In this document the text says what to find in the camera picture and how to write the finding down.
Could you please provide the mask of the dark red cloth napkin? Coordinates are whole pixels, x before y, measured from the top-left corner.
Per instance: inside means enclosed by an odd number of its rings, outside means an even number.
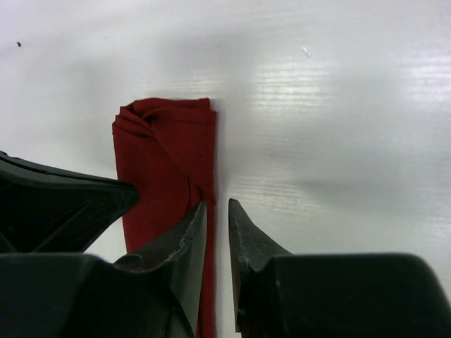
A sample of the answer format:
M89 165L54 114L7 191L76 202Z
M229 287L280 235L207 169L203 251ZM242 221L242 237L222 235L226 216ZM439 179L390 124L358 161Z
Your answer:
M129 252L170 229L195 204L207 204L198 337L216 335L216 120L208 98L149 98L122 106L112 125L118 179L140 196L123 216Z

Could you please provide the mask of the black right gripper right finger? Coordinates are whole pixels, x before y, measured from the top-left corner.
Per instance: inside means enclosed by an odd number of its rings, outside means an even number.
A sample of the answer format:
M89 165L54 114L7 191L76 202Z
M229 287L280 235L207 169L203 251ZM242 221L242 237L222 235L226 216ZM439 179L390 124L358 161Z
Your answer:
M449 337L450 304L406 253L295 255L228 202L235 329L243 337Z

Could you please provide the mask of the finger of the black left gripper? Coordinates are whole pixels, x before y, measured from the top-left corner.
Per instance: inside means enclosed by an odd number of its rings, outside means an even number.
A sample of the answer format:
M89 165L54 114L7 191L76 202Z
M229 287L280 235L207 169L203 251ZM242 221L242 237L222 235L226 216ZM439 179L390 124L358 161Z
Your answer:
M139 201L130 183L1 153L1 252L83 252Z

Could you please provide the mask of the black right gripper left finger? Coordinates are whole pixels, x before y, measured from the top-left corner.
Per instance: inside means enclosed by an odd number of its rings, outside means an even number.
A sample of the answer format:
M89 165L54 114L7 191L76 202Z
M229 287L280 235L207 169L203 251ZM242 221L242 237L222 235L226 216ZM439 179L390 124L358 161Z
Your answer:
M1 256L2 337L194 337L206 204L114 263L78 253Z

